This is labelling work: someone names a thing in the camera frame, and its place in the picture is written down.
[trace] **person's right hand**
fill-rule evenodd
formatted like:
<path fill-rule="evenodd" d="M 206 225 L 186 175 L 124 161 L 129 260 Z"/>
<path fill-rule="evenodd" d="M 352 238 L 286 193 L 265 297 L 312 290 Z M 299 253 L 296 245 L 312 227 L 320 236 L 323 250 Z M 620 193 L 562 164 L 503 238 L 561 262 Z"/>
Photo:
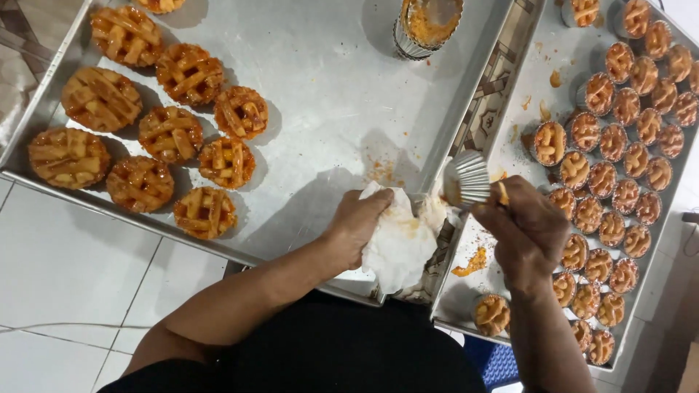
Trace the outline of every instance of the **person's right hand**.
<path fill-rule="evenodd" d="M 487 203 L 473 206 L 473 217 L 498 240 L 495 258 L 511 290 L 524 294 L 548 286 L 570 235 L 565 213 L 521 176 L 501 180 L 510 199 L 507 211 Z M 491 184 L 500 199 L 500 188 Z"/>

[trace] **aluminum tray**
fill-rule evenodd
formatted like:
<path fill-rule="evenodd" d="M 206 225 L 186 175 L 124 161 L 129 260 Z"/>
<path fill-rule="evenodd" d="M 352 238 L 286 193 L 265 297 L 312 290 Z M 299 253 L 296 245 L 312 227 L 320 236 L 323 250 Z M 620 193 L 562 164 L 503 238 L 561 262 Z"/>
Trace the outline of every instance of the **aluminum tray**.
<path fill-rule="evenodd" d="M 255 266 L 316 238 L 344 191 L 367 180 L 427 192 L 434 183 L 510 9 L 508 1 L 470 1 L 461 26 L 430 62 L 395 56 L 392 36 L 401 2 L 189 0 L 154 16 L 166 44 L 202 45 L 222 60 L 232 85 L 256 89 L 270 108 L 269 126 L 249 143 L 257 161 L 251 181 L 230 192 L 238 227 L 200 241 L 175 227 L 172 202 L 153 214 L 115 206 L 104 183 L 70 192 L 46 185 L 29 169 L 26 144 L 48 126 L 81 127 L 58 105 L 61 88 L 80 66 L 116 70 L 135 82 L 145 115 L 173 105 L 153 69 L 131 70 L 90 43 L 89 15 L 125 0 L 86 0 L 2 158 L 7 176 L 138 227 Z M 197 108 L 209 140 L 219 132 L 211 107 Z M 114 159 L 145 155 L 137 127 L 100 134 Z M 200 185 L 196 162 L 171 166 L 175 196 Z M 373 274 L 346 272 L 321 288 L 380 306 Z"/>
<path fill-rule="evenodd" d="M 695 55 L 699 55 L 699 45 L 693 42 L 667 15 L 653 7 L 654 18 L 665 20 L 672 26 L 675 41 L 681 43 Z M 553 120 L 564 124 L 571 114 L 574 104 L 575 89 L 584 81 L 591 67 L 596 63 L 595 54 L 599 50 L 605 50 L 618 38 L 612 33 L 613 15 L 623 6 L 621 1 L 602 0 L 600 5 L 601 15 L 605 23 L 598 27 L 586 29 L 569 29 L 561 21 L 561 8 L 556 6 L 554 0 L 543 0 L 537 9 L 534 30 L 528 47 L 525 50 L 524 59 L 517 73 L 517 79 L 511 91 L 510 99 L 505 104 L 503 120 L 492 141 L 487 143 L 487 162 L 491 173 L 507 171 L 508 175 L 521 175 L 537 187 L 550 186 L 545 168 L 533 161 L 528 152 L 524 151 L 519 139 L 519 132 L 535 126 L 541 122 L 540 103 L 550 111 Z M 553 70 L 561 73 L 562 86 L 553 88 L 549 78 Z M 678 180 L 682 176 L 689 151 L 694 143 L 697 127 L 685 128 L 685 147 L 682 154 L 672 160 L 675 172 L 674 180 L 666 191 L 661 193 L 665 210 L 662 216 L 651 226 L 653 245 L 645 257 L 638 259 L 641 283 L 638 288 L 624 295 L 626 300 L 626 316 L 619 325 L 611 328 L 617 344 L 614 354 L 606 365 L 599 369 L 611 371 L 617 358 L 624 349 L 626 333 L 631 316 L 634 313 L 636 299 L 643 290 L 643 282 L 646 272 L 649 270 L 651 260 L 656 253 L 656 245 L 665 226 L 668 216 L 668 206 L 677 190 Z M 587 236 L 590 248 L 605 248 L 599 243 L 595 235 Z M 472 219 L 467 219 L 462 235 L 456 246 L 453 258 L 446 274 L 442 278 L 441 287 L 433 304 L 432 317 L 435 324 L 455 331 L 460 331 L 471 336 L 479 336 L 497 343 L 509 345 L 509 338 L 503 333 L 495 338 L 483 337 L 475 329 L 475 325 L 469 316 L 472 300 L 480 293 L 492 292 L 502 294 L 510 298 L 505 289 L 503 275 L 500 266 L 495 262 L 493 247 L 495 239 L 486 233 L 484 229 Z M 468 260 L 475 255 L 477 247 L 483 246 L 487 251 L 487 267 L 470 274 L 465 278 L 459 278 L 450 271 L 455 266 L 466 266 Z M 610 250 L 612 257 L 617 259 L 618 250 Z M 576 317 L 569 309 L 565 309 L 566 316 L 574 320 Z M 593 327 L 599 327 L 594 318 Z"/>

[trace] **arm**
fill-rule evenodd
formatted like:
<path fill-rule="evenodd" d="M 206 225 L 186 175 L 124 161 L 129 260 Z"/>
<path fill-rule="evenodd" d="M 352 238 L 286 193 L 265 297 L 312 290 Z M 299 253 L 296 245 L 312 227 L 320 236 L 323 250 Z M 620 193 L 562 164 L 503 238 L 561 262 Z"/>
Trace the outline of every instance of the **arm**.
<path fill-rule="evenodd" d="M 495 257 L 512 295 L 510 337 L 528 391 L 595 392 L 592 377 L 553 290 L 570 223 L 520 176 L 502 181 L 506 208 L 476 205 L 474 218 L 499 242 Z M 491 188 L 500 200 L 500 188 Z"/>
<path fill-rule="evenodd" d="M 206 363 L 218 348 L 240 342 L 314 287 L 360 267 L 361 250 L 393 192 L 384 190 L 363 200 L 358 200 L 359 194 L 345 194 L 317 240 L 205 288 L 158 322 L 138 344 L 124 375 L 166 359 Z"/>

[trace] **white tissue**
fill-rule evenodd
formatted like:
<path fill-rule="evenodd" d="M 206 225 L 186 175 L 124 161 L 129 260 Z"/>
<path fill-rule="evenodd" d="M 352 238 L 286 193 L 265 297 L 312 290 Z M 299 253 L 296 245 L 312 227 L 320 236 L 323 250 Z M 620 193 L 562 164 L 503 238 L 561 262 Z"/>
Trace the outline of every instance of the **white tissue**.
<path fill-rule="evenodd" d="M 383 189 L 372 182 L 359 198 L 365 199 Z M 437 249 L 432 228 L 424 220 L 413 217 L 405 191 L 391 189 L 394 200 L 379 216 L 376 230 L 361 252 L 362 270 L 376 274 L 385 294 L 417 284 L 425 263 Z"/>

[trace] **forearm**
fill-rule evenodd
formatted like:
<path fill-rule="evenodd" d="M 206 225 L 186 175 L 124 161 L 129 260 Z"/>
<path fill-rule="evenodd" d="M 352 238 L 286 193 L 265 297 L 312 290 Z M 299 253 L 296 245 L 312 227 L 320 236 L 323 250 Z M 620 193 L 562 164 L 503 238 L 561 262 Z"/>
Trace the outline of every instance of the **forearm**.
<path fill-rule="evenodd" d="M 316 240 L 271 262 L 205 288 L 162 325 L 191 341 L 232 345 L 285 306 L 332 277 L 330 245 Z"/>
<path fill-rule="evenodd" d="M 561 312 L 553 285 L 531 294 L 512 291 L 512 349 L 530 391 L 595 392 L 585 360 Z"/>

